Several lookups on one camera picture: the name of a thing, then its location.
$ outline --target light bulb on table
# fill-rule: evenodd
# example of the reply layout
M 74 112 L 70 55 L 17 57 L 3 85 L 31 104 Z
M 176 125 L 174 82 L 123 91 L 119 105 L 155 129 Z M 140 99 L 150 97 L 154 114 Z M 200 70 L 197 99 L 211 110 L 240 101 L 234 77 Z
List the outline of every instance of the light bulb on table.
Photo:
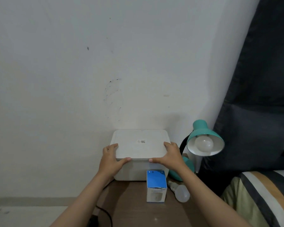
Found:
M 195 140 L 196 147 L 202 152 L 211 152 L 213 149 L 213 141 L 207 135 L 200 135 Z
M 175 197 L 179 202 L 187 202 L 190 194 L 185 185 L 178 185 L 172 181 L 168 181 L 167 185 L 175 193 Z

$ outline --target person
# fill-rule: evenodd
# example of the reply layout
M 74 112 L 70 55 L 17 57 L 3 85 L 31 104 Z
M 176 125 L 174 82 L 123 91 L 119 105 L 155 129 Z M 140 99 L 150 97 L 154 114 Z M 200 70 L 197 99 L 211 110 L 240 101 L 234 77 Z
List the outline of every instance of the person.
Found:
M 164 142 L 167 153 L 162 158 L 151 158 L 149 162 L 159 163 L 174 170 L 183 179 L 191 197 L 204 215 L 210 227 L 251 227 L 234 209 L 213 193 L 184 163 L 176 143 Z M 103 156 L 97 174 L 80 195 L 50 227 L 86 227 L 105 185 L 131 158 L 116 160 L 116 148 L 112 144 L 103 148 Z

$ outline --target blue box top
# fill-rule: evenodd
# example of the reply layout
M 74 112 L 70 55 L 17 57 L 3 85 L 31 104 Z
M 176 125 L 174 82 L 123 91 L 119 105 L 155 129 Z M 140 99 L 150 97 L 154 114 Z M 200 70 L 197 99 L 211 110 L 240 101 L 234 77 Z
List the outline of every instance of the blue box top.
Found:
M 164 170 L 148 170 L 146 180 L 148 188 L 167 188 Z

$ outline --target human hand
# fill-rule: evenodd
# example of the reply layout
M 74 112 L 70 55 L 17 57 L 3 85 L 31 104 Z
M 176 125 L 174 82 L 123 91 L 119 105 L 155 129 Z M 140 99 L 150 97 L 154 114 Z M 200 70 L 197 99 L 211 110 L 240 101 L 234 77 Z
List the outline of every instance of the human hand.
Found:
M 165 166 L 166 168 L 174 171 L 178 171 L 182 166 L 186 166 L 185 162 L 181 156 L 180 149 L 176 143 L 164 142 L 167 153 L 161 158 L 151 158 L 149 159 L 150 163 L 159 163 Z
M 128 163 L 131 158 L 116 160 L 116 149 L 118 144 L 112 144 L 103 148 L 103 156 L 99 165 L 99 174 L 105 174 L 108 177 L 115 176 L 124 164 Z

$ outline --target brown tabletop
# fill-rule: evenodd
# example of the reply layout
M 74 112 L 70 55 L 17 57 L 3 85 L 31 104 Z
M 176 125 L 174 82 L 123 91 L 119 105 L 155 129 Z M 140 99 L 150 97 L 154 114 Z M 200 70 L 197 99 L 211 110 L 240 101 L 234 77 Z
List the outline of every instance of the brown tabletop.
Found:
M 146 182 L 113 181 L 103 191 L 98 206 L 110 213 L 114 227 L 208 227 L 192 199 L 180 203 L 168 188 L 165 203 L 147 203 L 146 192 Z M 102 211 L 99 223 L 101 227 L 110 226 L 108 216 Z

